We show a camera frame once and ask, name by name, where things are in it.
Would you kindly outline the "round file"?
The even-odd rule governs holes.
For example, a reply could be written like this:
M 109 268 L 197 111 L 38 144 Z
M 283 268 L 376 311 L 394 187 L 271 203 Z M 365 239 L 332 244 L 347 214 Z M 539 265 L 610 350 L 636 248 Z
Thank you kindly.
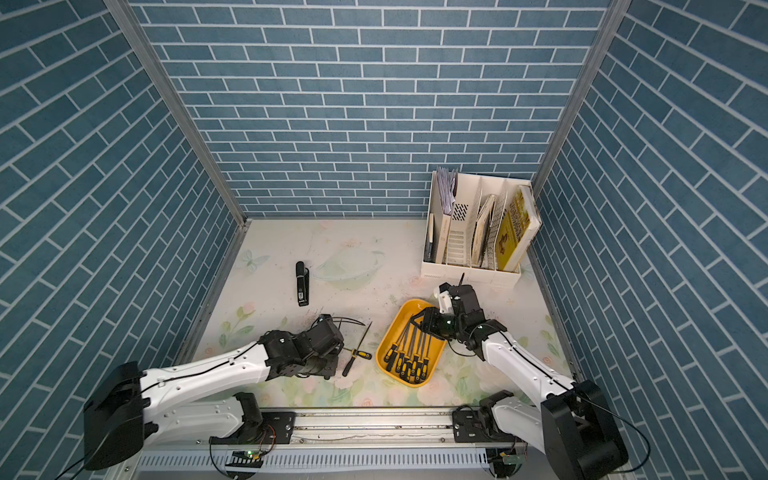
M 371 353 L 363 351 L 361 349 L 363 340 L 365 339 L 368 331 L 370 330 L 370 327 L 371 327 L 371 325 L 368 325 L 366 327 L 366 330 L 363 333 L 363 335 L 362 335 L 362 337 L 361 337 L 361 339 L 360 339 L 360 341 L 358 343 L 358 346 L 356 348 L 354 348 L 354 349 L 350 349 L 351 358 L 347 362 L 347 364 L 344 366 L 344 369 L 342 370 L 342 376 L 343 377 L 347 377 L 349 375 L 349 373 L 351 372 L 352 367 L 353 367 L 355 361 L 358 358 L 361 358 L 361 359 L 364 359 L 364 360 L 371 360 L 373 358 Z

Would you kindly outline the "lone angled file tool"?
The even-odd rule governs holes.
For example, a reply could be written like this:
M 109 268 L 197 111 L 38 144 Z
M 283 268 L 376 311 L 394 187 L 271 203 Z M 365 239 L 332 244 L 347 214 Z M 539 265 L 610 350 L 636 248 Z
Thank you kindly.
M 359 357 L 366 360 L 371 360 L 373 358 L 371 353 L 362 350 L 351 349 L 347 347 L 345 347 L 344 350 L 350 352 L 353 357 Z

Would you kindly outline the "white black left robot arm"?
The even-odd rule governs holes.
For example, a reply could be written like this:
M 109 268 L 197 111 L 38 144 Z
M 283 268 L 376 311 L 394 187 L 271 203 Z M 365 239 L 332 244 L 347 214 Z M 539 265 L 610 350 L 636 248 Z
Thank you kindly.
M 261 442 L 271 435 L 254 394 L 243 386 L 280 377 L 336 373 L 344 336 L 323 314 L 305 331 L 271 330 L 233 351 L 183 365 L 115 367 L 83 408 L 88 471 L 115 466 L 153 443 L 206 438 L 214 444 Z

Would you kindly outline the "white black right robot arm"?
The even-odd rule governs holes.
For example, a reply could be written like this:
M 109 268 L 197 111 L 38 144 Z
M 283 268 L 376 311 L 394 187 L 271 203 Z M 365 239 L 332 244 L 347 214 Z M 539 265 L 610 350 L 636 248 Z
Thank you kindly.
M 577 382 L 529 353 L 495 319 L 488 319 L 470 285 L 442 284 L 438 304 L 410 318 L 421 332 L 456 341 L 504 373 L 526 396 L 501 391 L 475 410 L 455 415 L 473 419 L 474 430 L 492 442 L 521 440 L 544 453 L 560 479 L 601 479 L 618 474 L 629 460 L 617 423 L 600 387 Z

